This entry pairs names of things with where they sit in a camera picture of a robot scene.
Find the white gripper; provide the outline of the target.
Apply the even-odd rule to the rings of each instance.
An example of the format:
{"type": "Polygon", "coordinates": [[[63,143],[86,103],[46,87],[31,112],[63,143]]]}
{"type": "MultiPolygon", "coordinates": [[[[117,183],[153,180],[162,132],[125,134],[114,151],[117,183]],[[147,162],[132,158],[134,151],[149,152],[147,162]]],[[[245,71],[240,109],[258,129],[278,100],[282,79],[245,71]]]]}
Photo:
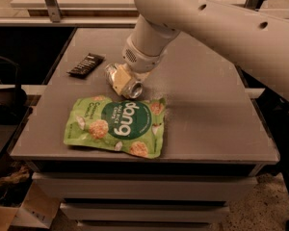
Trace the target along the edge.
{"type": "MultiPolygon", "coordinates": [[[[168,41],[160,37],[136,37],[130,36],[123,47],[122,57],[136,72],[136,78],[144,82],[165,55],[168,41]]],[[[123,90],[132,80],[132,75],[125,64],[116,64],[113,74],[113,89],[118,95],[123,94],[123,90]]]]}

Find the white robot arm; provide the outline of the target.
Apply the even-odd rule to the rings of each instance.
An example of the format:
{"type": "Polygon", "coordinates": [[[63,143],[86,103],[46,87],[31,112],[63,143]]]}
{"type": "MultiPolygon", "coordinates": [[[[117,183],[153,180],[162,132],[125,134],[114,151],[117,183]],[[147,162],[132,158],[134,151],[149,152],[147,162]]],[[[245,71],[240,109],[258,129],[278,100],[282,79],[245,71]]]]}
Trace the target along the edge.
{"type": "Polygon", "coordinates": [[[139,17],[122,50],[140,79],[183,32],[289,101],[289,21],[215,0],[134,0],[139,17]]]}

